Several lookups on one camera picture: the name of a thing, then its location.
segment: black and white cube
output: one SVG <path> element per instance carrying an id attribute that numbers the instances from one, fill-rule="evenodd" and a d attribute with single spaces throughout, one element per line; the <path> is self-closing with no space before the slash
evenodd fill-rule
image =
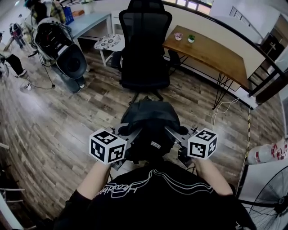
<path id="1" fill-rule="evenodd" d="M 127 141 L 99 129 L 90 135 L 89 154 L 104 164 L 111 164 L 124 159 Z"/>
<path id="2" fill-rule="evenodd" d="M 204 128 L 188 139 L 188 156 L 208 159 L 217 148 L 218 134 Z"/>

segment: small white pot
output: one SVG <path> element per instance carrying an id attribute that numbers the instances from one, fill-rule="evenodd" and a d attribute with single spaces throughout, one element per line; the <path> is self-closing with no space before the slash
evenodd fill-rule
<path id="1" fill-rule="evenodd" d="M 188 41 L 189 41 L 190 43 L 193 43 L 195 40 L 191 40 L 190 38 L 188 38 Z"/>
<path id="2" fill-rule="evenodd" d="M 90 14 L 94 12 L 94 2 L 89 2 L 86 4 L 83 4 L 84 12 L 85 14 Z"/>

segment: black t-shirt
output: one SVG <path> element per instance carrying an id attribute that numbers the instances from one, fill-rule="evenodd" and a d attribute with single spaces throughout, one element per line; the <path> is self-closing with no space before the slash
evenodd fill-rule
<path id="1" fill-rule="evenodd" d="M 118 176 L 92 201 L 75 191 L 54 229 L 223 230 L 236 222 L 250 220 L 234 196 L 219 196 L 202 178 L 164 162 Z"/>

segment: blue container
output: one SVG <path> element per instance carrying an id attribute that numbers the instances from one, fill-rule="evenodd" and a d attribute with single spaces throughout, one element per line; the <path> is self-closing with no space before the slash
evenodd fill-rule
<path id="1" fill-rule="evenodd" d="M 65 18 L 66 18 L 65 24 L 69 25 L 71 22 L 74 21 L 71 8 L 70 7 L 65 7 L 63 10 L 64 10 Z"/>

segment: shoe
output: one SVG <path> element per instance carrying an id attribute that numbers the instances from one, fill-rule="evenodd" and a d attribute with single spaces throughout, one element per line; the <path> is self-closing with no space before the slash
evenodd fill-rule
<path id="1" fill-rule="evenodd" d="M 19 74 L 18 77 L 22 77 L 22 76 L 23 76 L 24 74 L 26 74 L 26 73 L 27 73 L 27 70 L 24 70 L 24 69 L 23 69 L 23 72 L 22 72 L 21 74 Z"/>

